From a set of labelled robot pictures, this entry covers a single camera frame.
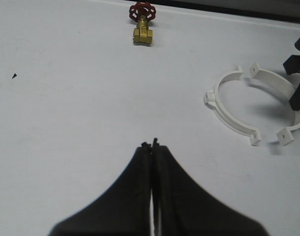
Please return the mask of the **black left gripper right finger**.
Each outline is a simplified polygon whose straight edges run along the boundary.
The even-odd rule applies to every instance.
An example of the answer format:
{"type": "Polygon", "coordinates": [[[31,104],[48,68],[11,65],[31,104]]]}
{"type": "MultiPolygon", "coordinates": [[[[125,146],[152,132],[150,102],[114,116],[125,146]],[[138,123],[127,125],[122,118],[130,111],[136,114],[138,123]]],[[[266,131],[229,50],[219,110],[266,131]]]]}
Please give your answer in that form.
{"type": "Polygon", "coordinates": [[[157,139],[152,145],[152,198],[157,236],[266,236],[257,221],[200,187],[157,139]]]}

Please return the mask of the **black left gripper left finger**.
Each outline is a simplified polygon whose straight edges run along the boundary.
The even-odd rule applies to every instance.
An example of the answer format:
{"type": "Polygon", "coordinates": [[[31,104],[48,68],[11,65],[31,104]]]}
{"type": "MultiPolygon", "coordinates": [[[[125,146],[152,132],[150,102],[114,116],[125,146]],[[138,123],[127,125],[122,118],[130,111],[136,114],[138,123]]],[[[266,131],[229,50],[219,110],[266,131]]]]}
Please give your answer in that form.
{"type": "Polygon", "coordinates": [[[52,236],[149,236],[151,145],[142,143],[98,199],[57,223],[52,236]]]}

